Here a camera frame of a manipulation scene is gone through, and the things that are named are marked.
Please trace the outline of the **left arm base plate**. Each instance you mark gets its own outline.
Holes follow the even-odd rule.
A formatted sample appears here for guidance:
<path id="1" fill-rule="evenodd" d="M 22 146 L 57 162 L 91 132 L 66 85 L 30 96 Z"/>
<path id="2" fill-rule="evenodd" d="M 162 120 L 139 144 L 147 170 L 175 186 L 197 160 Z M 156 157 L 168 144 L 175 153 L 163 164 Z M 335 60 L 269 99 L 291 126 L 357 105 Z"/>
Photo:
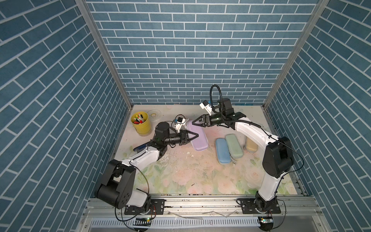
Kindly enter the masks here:
<path id="1" fill-rule="evenodd" d="M 163 215 L 164 208 L 165 208 L 165 199 L 151 199 L 147 200 L 145 204 L 141 207 L 138 206 L 126 206 L 124 215 L 150 215 L 151 210 L 154 212 L 152 215 Z"/>

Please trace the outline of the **blue umbrella case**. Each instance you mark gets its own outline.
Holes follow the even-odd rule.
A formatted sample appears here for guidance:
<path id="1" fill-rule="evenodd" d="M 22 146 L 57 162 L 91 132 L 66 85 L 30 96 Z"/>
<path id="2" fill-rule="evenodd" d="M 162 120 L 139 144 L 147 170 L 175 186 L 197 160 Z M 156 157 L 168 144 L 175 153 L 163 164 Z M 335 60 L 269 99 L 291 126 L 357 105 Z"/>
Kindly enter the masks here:
<path id="1" fill-rule="evenodd" d="M 218 162 L 220 164 L 231 163 L 231 156 L 226 139 L 218 138 L 215 141 L 215 149 L 217 153 Z"/>

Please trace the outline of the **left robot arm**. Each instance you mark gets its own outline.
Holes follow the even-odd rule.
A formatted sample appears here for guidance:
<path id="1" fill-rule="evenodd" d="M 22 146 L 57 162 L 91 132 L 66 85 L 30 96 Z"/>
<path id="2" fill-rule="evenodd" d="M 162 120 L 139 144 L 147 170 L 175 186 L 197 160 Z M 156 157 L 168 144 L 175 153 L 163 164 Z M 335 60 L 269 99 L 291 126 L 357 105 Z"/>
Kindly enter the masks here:
<path id="1" fill-rule="evenodd" d="M 147 212 L 151 206 L 151 196 L 148 190 L 134 188 L 136 172 L 143 174 L 148 165 L 165 155 L 168 146 L 186 145 L 198 137 L 195 132 L 171 128 L 168 122 L 159 123 L 153 139 L 143 144 L 142 151 L 121 161 L 113 159 L 108 162 L 97 186 L 96 198 L 116 209 L 135 206 L 141 212 Z"/>

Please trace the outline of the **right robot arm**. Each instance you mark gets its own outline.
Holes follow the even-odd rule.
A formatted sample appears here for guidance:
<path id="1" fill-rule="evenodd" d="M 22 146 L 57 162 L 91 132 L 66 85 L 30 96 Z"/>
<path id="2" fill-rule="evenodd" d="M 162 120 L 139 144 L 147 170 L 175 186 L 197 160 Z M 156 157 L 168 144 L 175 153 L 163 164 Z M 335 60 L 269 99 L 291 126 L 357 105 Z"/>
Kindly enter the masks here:
<path id="1" fill-rule="evenodd" d="M 262 167 L 265 175 L 255 196 L 255 208 L 261 213 L 271 210 L 277 204 L 279 184 L 295 163 L 291 141 L 287 137 L 269 134 L 260 125 L 250 121 L 245 114 L 235 112 L 228 98 L 220 100 L 217 106 L 203 101 L 200 107 L 207 114 L 194 120 L 193 125 L 226 126 L 242 133 L 264 151 Z"/>

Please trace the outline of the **beige umbrella case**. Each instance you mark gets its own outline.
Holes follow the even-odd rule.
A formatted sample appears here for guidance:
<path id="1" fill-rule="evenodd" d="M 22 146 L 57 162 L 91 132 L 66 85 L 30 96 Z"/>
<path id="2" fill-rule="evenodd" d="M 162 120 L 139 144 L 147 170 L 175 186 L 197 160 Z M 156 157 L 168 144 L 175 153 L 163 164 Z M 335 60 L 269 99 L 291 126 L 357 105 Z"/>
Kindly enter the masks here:
<path id="1" fill-rule="evenodd" d="M 256 152 L 258 150 L 258 145 L 253 140 L 246 137 L 245 138 L 244 150 L 247 150 L 249 152 Z"/>

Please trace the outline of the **mint green umbrella case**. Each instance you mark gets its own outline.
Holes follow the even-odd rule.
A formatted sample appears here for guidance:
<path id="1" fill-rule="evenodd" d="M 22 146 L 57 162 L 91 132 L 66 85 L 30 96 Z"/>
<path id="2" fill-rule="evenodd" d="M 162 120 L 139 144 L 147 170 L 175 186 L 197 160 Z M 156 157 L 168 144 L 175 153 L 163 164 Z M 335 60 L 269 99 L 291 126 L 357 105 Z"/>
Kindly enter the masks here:
<path id="1" fill-rule="evenodd" d="M 243 150 L 235 134 L 228 134 L 225 136 L 228 145 L 229 153 L 233 159 L 240 159 L 243 157 Z"/>

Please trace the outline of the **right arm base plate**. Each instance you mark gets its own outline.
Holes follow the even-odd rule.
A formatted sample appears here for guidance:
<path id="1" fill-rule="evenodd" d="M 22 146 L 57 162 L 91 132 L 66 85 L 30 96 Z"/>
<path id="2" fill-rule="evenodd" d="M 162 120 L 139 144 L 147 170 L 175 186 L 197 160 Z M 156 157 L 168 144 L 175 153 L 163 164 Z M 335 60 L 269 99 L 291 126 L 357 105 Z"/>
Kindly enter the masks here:
<path id="1" fill-rule="evenodd" d="M 239 198 L 236 200 L 240 205 L 243 214 L 281 214 L 276 198 L 270 201 L 264 201 L 262 198 Z"/>

